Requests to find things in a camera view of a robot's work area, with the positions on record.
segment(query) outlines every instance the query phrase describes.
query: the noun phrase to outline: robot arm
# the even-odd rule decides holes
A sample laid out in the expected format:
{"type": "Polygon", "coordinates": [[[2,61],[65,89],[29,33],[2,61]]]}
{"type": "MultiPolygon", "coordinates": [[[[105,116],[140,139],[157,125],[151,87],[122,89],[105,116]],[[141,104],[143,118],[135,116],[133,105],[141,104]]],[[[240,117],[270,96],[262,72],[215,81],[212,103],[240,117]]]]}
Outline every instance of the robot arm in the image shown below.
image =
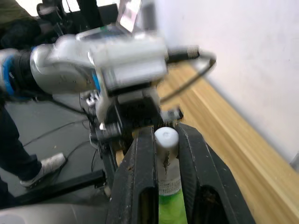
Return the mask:
{"type": "Polygon", "coordinates": [[[155,37],[84,42],[66,35],[30,52],[1,51],[0,87],[9,95],[101,88],[115,96],[160,82],[167,73],[166,53],[163,40],[155,37]]]}

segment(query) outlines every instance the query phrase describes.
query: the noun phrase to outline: green bottle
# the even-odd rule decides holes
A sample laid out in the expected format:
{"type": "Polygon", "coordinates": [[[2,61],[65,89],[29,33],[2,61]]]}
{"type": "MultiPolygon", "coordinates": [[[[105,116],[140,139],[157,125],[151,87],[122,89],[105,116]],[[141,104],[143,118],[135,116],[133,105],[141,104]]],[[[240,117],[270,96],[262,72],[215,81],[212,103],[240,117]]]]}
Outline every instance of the green bottle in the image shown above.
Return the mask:
{"type": "Polygon", "coordinates": [[[182,189],[169,196],[159,196],[159,224],[187,224],[182,189]]]}
{"type": "Polygon", "coordinates": [[[187,224],[179,171],[178,133],[170,127],[155,132],[159,180],[159,224],[187,224]]]}

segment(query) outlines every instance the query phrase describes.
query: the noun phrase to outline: white bottle cap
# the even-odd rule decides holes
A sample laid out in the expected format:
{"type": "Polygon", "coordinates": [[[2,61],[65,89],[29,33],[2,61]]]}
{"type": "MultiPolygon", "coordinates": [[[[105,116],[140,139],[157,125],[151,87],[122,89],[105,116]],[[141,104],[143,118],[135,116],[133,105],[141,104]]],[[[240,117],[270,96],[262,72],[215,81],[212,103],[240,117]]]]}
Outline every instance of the white bottle cap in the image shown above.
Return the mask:
{"type": "Polygon", "coordinates": [[[161,127],[155,132],[158,149],[169,152],[178,151],[178,133],[171,127],[161,127]]]}

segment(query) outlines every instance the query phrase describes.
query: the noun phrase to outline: white sneaker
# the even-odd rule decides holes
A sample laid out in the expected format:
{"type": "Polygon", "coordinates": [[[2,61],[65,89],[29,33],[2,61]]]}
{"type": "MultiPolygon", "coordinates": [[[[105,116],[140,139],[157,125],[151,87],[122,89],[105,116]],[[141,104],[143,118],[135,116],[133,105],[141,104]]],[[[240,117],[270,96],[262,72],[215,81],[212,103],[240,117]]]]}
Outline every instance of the white sneaker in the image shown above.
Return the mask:
{"type": "Polygon", "coordinates": [[[66,158],[62,153],[56,154],[48,159],[42,160],[42,168],[33,179],[29,181],[20,181],[23,187],[31,187],[37,182],[40,182],[46,175],[52,174],[61,168],[66,162],[66,158]]]}

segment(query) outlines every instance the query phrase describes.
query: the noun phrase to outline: dark pants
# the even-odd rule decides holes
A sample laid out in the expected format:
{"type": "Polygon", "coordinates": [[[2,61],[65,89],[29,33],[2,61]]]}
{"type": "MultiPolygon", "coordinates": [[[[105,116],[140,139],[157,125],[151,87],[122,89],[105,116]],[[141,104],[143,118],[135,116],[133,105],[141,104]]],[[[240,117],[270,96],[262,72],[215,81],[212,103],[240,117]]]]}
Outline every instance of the dark pants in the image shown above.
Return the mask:
{"type": "Polygon", "coordinates": [[[77,3],[90,29],[104,26],[97,6],[97,0],[77,0],[77,3]]]}
{"type": "Polygon", "coordinates": [[[13,21],[2,31],[0,45],[2,49],[26,49],[34,46],[34,39],[40,35],[41,28],[33,19],[13,21]]]}
{"type": "MultiPolygon", "coordinates": [[[[0,108],[0,167],[23,181],[33,179],[42,167],[36,155],[28,155],[24,150],[18,129],[4,108],[0,108]]],[[[7,183],[0,179],[0,208],[15,205],[17,201],[9,193],[7,183]]]]}

